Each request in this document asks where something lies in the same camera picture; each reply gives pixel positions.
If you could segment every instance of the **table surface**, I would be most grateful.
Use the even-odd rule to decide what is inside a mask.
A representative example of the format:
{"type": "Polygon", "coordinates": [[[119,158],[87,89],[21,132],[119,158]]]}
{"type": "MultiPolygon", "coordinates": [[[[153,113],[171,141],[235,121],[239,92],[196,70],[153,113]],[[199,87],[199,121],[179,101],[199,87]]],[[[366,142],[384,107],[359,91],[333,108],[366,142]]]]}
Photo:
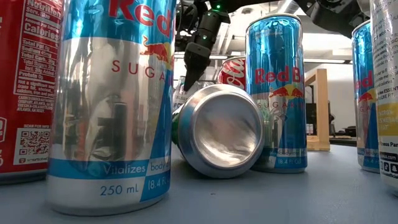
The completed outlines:
{"type": "Polygon", "coordinates": [[[161,202],[109,217],[73,217],[45,204],[45,182],[0,186],[2,224],[101,223],[271,223],[393,224],[398,198],[379,174],[363,171],[356,148],[331,146],[309,152],[302,174],[249,171],[235,179],[215,180],[195,172],[174,147],[172,185],[161,202]]]}

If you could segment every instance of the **qr code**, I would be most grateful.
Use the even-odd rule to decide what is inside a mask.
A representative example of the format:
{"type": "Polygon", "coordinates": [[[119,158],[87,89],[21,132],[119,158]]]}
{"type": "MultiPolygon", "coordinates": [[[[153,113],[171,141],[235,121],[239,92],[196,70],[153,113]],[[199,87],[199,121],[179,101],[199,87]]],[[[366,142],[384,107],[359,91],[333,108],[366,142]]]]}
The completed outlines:
{"type": "Polygon", "coordinates": [[[47,162],[50,148],[50,129],[19,128],[14,165],[47,162]]]}

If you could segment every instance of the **can lying on side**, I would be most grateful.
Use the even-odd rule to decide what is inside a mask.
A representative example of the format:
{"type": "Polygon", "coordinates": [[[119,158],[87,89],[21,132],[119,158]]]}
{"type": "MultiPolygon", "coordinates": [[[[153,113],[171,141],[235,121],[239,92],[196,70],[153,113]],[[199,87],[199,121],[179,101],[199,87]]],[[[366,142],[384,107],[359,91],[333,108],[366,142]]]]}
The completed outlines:
{"type": "Polygon", "coordinates": [[[1,1],[0,184],[45,178],[62,2],[1,1]]]}
{"type": "Polygon", "coordinates": [[[170,187],[176,0],[65,5],[47,201],[72,215],[148,207],[170,187]]]}
{"type": "Polygon", "coordinates": [[[261,124],[260,111],[244,90],[215,84],[197,91],[174,112],[172,141],[200,173],[232,178],[260,156],[261,124]]]}
{"type": "Polygon", "coordinates": [[[378,173],[379,142],[370,21],[353,31],[353,68],[358,163],[363,170],[378,173]]]}
{"type": "Polygon", "coordinates": [[[225,60],[218,74],[217,83],[229,84],[246,90],[246,56],[225,60]]]}
{"type": "Polygon", "coordinates": [[[398,196],[398,1],[370,4],[380,176],[398,196]]]}
{"type": "Polygon", "coordinates": [[[177,110],[181,105],[183,105],[196,91],[203,88],[203,85],[200,82],[195,82],[188,91],[184,91],[184,84],[185,77],[181,76],[178,79],[177,87],[173,93],[173,111],[177,110]]]}
{"type": "Polygon", "coordinates": [[[301,21],[270,14],[246,31],[246,91],[264,117],[266,145],[253,169],[279,173],[307,167],[301,21]]]}

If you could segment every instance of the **can lid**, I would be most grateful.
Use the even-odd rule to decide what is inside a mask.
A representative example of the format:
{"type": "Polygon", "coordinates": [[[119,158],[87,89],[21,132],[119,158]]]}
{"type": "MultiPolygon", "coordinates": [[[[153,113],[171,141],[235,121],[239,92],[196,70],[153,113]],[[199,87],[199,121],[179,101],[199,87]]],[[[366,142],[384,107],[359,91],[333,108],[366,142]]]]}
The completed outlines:
{"type": "Polygon", "coordinates": [[[178,144],[197,171],[209,177],[231,178],[250,169],[260,156],[262,123],[259,108],[244,90],[215,84],[197,91],[185,103],[178,144]]]}
{"type": "Polygon", "coordinates": [[[223,64],[226,63],[226,62],[229,62],[230,60],[236,60],[236,59],[241,59],[241,58],[246,59],[246,56],[243,55],[243,56],[231,57],[231,58],[225,60],[225,61],[223,62],[223,64]]]}
{"type": "Polygon", "coordinates": [[[272,14],[265,15],[265,16],[261,17],[260,19],[256,19],[255,21],[251,22],[251,23],[248,25],[248,28],[246,28],[246,33],[248,32],[249,28],[250,28],[253,24],[255,24],[256,22],[258,22],[258,21],[260,21],[260,20],[263,20],[263,19],[270,18],[270,17],[274,17],[274,16],[289,16],[289,17],[292,17],[292,18],[298,20],[299,23],[301,24],[301,19],[300,19],[298,16],[295,16],[295,15],[289,14],[289,13],[278,13],[278,12],[277,12],[277,13],[272,13],[272,14]]]}
{"type": "Polygon", "coordinates": [[[365,26],[366,24],[370,23],[371,20],[366,20],[365,22],[361,23],[360,25],[356,26],[355,29],[353,30],[353,32],[351,33],[351,36],[354,36],[354,33],[361,28],[362,26],[365,26]]]}

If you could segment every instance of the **red can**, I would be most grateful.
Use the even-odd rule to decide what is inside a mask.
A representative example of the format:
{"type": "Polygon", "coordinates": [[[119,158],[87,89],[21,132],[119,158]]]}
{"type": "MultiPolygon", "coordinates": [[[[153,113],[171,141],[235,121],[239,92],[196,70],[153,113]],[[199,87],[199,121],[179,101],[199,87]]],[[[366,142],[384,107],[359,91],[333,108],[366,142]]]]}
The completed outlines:
{"type": "Polygon", "coordinates": [[[45,177],[62,0],[0,7],[0,182],[45,177]]]}
{"type": "Polygon", "coordinates": [[[229,84],[246,90],[246,57],[233,57],[223,63],[217,83],[229,84]]]}

